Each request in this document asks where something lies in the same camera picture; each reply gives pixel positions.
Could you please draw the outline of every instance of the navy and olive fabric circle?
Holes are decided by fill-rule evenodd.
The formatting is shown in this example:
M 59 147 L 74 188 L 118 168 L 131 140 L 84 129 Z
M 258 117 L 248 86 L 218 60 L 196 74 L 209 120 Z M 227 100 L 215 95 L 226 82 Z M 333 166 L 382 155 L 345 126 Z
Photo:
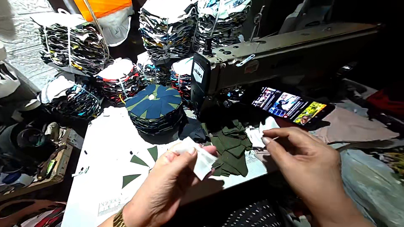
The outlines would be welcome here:
M 145 119 L 157 119 L 176 110 L 181 104 L 181 96 L 170 87 L 151 84 L 126 102 L 129 115 Z

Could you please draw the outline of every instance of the white table surface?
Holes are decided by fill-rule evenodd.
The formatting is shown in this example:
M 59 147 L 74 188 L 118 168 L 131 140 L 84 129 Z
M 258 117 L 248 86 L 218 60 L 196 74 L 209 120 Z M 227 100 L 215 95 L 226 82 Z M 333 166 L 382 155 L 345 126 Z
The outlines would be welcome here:
M 158 145 L 158 156 L 178 142 Z M 98 226 L 118 212 L 133 197 L 149 172 L 149 167 L 130 162 L 130 151 L 152 167 L 154 160 L 147 148 L 154 146 L 139 136 L 126 108 L 104 109 L 88 126 L 76 173 L 87 167 L 88 171 L 74 177 L 62 227 Z M 267 173 L 267 167 L 252 151 L 246 151 L 246 162 L 246 177 L 211 176 L 191 188 L 181 203 L 186 204 Z M 132 174 L 141 175 L 122 188 L 122 177 Z

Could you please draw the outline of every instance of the gold bracelet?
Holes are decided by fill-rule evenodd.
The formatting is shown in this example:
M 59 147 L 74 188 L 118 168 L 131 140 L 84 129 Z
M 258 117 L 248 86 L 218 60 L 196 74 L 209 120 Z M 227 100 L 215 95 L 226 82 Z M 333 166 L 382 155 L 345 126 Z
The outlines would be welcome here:
M 122 216 L 123 208 L 114 217 L 114 227 L 126 227 L 124 217 Z

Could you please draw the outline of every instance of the phone screen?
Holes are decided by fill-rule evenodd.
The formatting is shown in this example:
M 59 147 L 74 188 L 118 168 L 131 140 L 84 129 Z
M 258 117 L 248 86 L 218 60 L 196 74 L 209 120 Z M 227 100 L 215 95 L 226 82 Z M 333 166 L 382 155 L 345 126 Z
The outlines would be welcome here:
M 327 106 L 269 87 L 262 88 L 252 105 L 300 125 L 308 123 Z

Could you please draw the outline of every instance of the white wall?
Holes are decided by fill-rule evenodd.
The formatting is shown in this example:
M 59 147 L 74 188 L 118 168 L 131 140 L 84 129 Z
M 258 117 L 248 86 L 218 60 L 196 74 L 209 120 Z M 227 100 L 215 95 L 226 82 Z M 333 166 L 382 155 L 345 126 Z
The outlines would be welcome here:
M 39 89 L 57 71 L 40 58 L 40 36 L 30 15 L 51 11 L 48 0 L 0 0 L 0 40 L 7 51 L 6 61 Z

